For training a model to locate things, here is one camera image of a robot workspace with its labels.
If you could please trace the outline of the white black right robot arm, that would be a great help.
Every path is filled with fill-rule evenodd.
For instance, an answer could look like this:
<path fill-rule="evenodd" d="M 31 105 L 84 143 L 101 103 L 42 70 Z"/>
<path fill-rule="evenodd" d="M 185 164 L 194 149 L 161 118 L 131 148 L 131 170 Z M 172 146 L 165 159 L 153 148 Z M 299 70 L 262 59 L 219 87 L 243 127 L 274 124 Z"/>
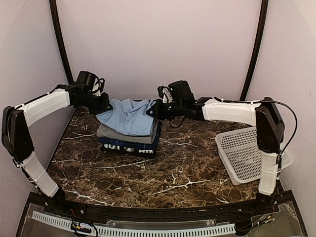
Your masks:
<path fill-rule="evenodd" d="M 197 121 L 230 121 L 247 124 L 248 128 L 219 133 L 215 137 L 219 156 L 232 183 L 237 186 L 259 180 L 252 210 L 263 214 L 271 206 L 281 169 L 281 145 L 284 122 L 273 99 L 263 101 L 229 101 L 201 97 L 165 102 L 158 99 L 146 114 L 160 120 L 185 117 Z"/>

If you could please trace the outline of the navy plaid shirt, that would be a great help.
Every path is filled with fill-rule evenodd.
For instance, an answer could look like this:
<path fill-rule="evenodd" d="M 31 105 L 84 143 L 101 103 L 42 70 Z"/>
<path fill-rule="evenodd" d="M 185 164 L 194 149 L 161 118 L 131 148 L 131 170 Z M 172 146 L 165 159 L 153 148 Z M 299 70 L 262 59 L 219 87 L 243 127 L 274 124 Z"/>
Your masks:
<path fill-rule="evenodd" d="M 154 135 L 154 140 L 151 144 L 142 144 L 142 143 L 123 141 L 123 140 L 111 139 L 111 138 L 105 138 L 105 137 L 98 138 L 98 141 L 103 144 L 130 147 L 130 148 L 134 148 L 138 150 L 155 150 L 160 138 L 161 128 L 162 128 L 162 122 L 159 121 L 157 123 L 157 129 Z"/>

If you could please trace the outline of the black printed shirt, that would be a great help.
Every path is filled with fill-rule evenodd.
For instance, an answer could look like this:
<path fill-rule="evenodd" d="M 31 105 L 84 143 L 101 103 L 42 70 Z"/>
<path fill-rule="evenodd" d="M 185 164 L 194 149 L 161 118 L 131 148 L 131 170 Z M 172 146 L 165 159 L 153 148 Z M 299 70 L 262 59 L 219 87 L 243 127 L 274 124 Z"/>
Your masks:
<path fill-rule="evenodd" d="M 100 148 L 101 151 L 116 153 L 121 155 L 129 155 L 141 158 L 155 158 L 156 150 L 140 150 L 136 148 L 129 148 L 111 144 L 103 144 Z"/>

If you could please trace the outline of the light blue long sleeve shirt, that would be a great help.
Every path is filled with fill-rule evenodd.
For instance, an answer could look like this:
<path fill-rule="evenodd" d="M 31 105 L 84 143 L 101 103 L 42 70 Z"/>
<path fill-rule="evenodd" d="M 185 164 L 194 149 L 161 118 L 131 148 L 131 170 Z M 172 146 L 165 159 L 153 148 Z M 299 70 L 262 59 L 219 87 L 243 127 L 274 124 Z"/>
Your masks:
<path fill-rule="evenodd" d="M 98 114 L 97 119 L 118 133 L 129 136 L 151 135 L 154 118 L 147 115 L 155 100 L 134 101 L 131 99 L 110 101 L 113 109 Z"/>

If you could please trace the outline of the grey button shirt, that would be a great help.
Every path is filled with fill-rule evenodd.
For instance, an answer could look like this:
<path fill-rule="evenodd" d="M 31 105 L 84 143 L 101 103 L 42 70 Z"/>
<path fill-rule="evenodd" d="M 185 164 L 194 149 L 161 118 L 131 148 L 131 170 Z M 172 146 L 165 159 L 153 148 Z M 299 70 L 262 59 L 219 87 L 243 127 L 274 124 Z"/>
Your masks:
<path fill-rule="evenodd" d="M 117 139 L 117 140 L 134 142 L 134 143 L 150 144 L 150 143 L 153 143 L 154 141 L 154 138 L 158 129 L 158 125 L 159 125 L 159 122 L 155 121 L 151 134 L 147 136 L 124 135 L 124 134 L 116 132 L 115 130 L 103 124 L 99 126 L 96 134 L 97 134 L 97 137 L 101 137 L 101 138 L 109 138 L 109 139 Z"/>

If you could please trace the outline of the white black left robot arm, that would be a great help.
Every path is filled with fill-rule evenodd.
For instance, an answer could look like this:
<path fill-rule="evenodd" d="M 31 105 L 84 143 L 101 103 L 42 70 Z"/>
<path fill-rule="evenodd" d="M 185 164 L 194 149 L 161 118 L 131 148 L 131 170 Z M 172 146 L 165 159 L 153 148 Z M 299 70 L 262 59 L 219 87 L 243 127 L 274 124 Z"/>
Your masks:
<path fill-rule="evenodd" d="M 70 205 L 60 195 L 62 189 L 47 173 L 39 160 L 31 128 L 49 115 L 67 107 L 85 107 L 97 115 L 111 110 L 106 92 L 96 93 L 76 85 L 58 85 L 52 91 L 17 106 L 3 110 L 1 141 L 29 181 L 45 196 L 52 198 L 50 207 L 66 215 Z"/>

